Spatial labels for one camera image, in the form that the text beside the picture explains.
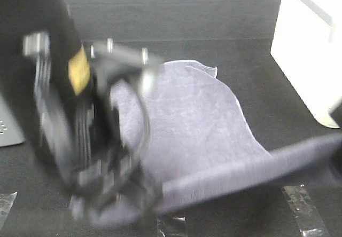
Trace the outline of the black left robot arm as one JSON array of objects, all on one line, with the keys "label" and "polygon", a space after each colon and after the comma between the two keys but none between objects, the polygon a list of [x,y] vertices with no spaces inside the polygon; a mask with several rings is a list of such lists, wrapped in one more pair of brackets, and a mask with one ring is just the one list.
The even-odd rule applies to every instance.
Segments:
[{"label": "black left robot arm", "polygon": [[[124,202],[142,215],[162,192],[141,166],[150,139],[143,95],[162,60],[114,44],[97,44],[92,53],[64,0],[1,0],[1,93],[42,169],[72,195],[79,216]],[[122,142],[111,99],[112,86],[121,81],[143,117],[133,149]]]}]

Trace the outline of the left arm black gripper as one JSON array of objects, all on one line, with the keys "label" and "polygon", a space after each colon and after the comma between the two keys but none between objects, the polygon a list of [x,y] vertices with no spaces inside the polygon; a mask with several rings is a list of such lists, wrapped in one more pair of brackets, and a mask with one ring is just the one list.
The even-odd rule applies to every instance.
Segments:
[{"label": "left arm black gripper", "polygon": [[[150,119],[143,100],[157,81],[161,58],[146,49],[132,50],[102,44],[94,47],[88,60],[84,48],[70,58],[69,77],[75,92],[92,85],[92,119],[80,117],[75,128],[80,167],[71,192],[78,212],[103,215],[107,209],[139,217],[151,211],[161,196],[161,185],[141,167],[141,157],[150,139]],[[119,110],[112,102],[112,87],[125,85],[141,111],[139,140],[123,144]]]}]

